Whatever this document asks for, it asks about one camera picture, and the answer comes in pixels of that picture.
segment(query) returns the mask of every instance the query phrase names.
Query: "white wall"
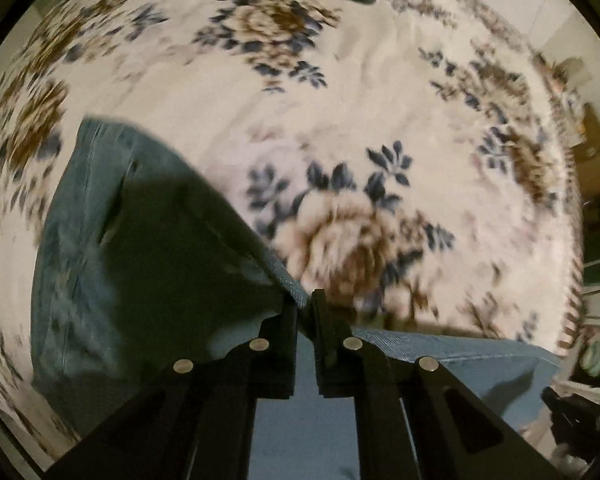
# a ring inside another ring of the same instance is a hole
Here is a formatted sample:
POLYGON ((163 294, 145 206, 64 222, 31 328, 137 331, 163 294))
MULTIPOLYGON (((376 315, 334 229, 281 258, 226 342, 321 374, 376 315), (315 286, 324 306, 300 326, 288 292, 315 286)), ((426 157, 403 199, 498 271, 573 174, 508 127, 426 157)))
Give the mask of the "white wall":
POLYGON ((0 46, 0 76, 7 70, 11 58, 31 37, 41 19, 36 9, 29 7, 8 33, 0 46))

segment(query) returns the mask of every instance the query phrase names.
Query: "black object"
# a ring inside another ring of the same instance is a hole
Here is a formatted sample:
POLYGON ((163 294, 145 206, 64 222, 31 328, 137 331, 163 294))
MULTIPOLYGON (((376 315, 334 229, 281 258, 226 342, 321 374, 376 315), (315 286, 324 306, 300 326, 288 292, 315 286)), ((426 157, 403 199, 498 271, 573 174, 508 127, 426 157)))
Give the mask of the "black object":
POLYGON ((249 342, 188 373, 169 368, 78 446, 45 480, 246 478, 257 399, 288 399, 294 390, 298 310, 260 325, 267 349, 249 342))
POLYGON ((331 318, 323 291, 314 292, 312 309, 318 387, 325 397, 355 400, 363 480, 560 478, 435 359, 410 364, 368 342, 351 349, 360 340, 331 318))
MULTIPOLYGON (((391 359, 353 337, 321 290, 310 312, 321 394, 354 399, 362 480, 560 478, 435 359, 391 359)), ((288 298, 262 323, 261 340, 188 373, 166 370, 44 479, 247 478, 257 399, 287 399, 294 390, 297 323, 288 298)))
POLYGON ((567 444, 569 454, 587 463, 600 453, 600 405, 578 395, 560 397, 551 388, 542 391, 551 411, 551 432, 556 444, 567 444))

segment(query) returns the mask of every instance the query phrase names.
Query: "blue denim fabric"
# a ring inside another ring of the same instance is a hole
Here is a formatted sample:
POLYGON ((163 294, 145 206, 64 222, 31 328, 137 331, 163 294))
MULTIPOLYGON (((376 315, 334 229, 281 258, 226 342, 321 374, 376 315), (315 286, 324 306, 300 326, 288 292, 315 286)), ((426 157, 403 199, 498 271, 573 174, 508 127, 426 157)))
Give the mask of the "blue denim fabric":
MULTIPOLYGON (((135 127, 87 118, 38 251, 34 386, 84 435, 161 368, 185 357, 218 358, 254 337, 285 291, 302 315, 306 293, 183 160, 135 127)), ((539 393, 557 371, 554 356, 517 342, 355 332, 396 358, 439 358, 516 429, 537 415, 539 393)), ((273 412, 258 409, 258 420, 277 420, 273 434, 296 424, 303 434, 320 431, 320 421, 309 419, 327 410, 323 422, 348 428, 348 412, 325 408, 335 403, 319 399, 314 386, 312 352, 302 347, 293 399, 299 411, 274 403, 273 412), (288 419, 267 418, 276 410, 288 419)), ((261 444, 255 438, 256 455, 279 455, 261 444)), ((323 471, 312 460, 304 471, 323 471)))

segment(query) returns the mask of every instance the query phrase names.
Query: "floral blanket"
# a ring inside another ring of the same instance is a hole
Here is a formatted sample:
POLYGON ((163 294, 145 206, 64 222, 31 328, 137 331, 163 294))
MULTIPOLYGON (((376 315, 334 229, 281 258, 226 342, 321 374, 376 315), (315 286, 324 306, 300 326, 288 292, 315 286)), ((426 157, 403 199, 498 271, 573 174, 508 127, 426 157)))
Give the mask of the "floral blanket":
POLYGON ((48 463, 76 437, 30 386, 30 292, 86 114, 152 132, 334 304, 558 354, 572 342, 577 139, 488 7, 66 0, 0 82, 0 408, 48 463))

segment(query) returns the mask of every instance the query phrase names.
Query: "brown flower print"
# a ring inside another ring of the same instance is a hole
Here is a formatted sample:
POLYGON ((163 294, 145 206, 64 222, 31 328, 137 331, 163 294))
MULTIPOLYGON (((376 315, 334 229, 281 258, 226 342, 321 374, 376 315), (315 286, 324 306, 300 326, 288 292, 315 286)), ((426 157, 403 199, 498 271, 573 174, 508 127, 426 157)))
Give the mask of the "brown flower print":
POLYGON ((48 81, 38 88, 18 115, 15 135, 10 145, 10 164, 14 170, 22 169, 35 155, 62 118, 60 107, 69 87, 64 82, 48 81))
POLYGON ((534 204, 546 201, 550 189, 557 185, 552 163, 544 157, 540 145, 508 129, 509 141, 505 149, 512 161, 516 182, 522 186, 534 204))
POLYGON ((65 21, 66 9, 56 7, 36 28, 27 50, 33 51, 33 56, 25 71, 35 77, 48 73, 62 59, 68 47, 74 42, 78 33, 94 18, 109 17, 129 0, 98 0, 93 5, 80 9, 77 16, 65 21))
POLYGON ((425 286, 422 277, 414 272, 397 285, 388 287, 384 292, 384 309, 389 314, 389 323, 392 322, 391 318, 395 318, 403 322, 405 330, 412 330, 417 314, 424 312, 430 312, 433 319, 437 320, 439 311, 431 300, 435 282, 434 279, 425 286))
POLYGON ((249 41, 287 41, 304 29, 304 19, 286 2, 264 0, 257 6, 237 7, 224 24, 234 31, 235 39, 249 41))
POLYGON ((428 223, 422 212, 416 211, 416 215, 412 216, 403 208, 398 208, 395 219, 397 222, 395 243, 398 253, 407 254, 422 249, 426 240, 425 225, 428 223))
POLYGON ((245 61, 265 79, 265 91, 284 92, 285 78, 327 86, 319 66, 302 59, 315 47, 324 26, 336 27, 338 11, 311 0, 218 0, 228 7, 209 18, 211 25, 197 31, 193 43, 200 52, 221 46, 245 55, 245 61))
POLYGON ((395 258, 395 223, 362 192, 315 190, 295 219, 282 222, 273 240, 289 273, 308 291, 323 288, 333 304, 379 286, 385 264, 395 258))
POLYGON ((445 79, 431 81, 444 101, 462 99, 464 104, 500 124, 516 121, 525 126, 532 121, 530 89, 521 73, 508 72, 497 60, 489 45, 472 41, 477 59, 469 66, 459 66, 441 51, 420 49, 420 57, 433 68, 443 69, 445 79))

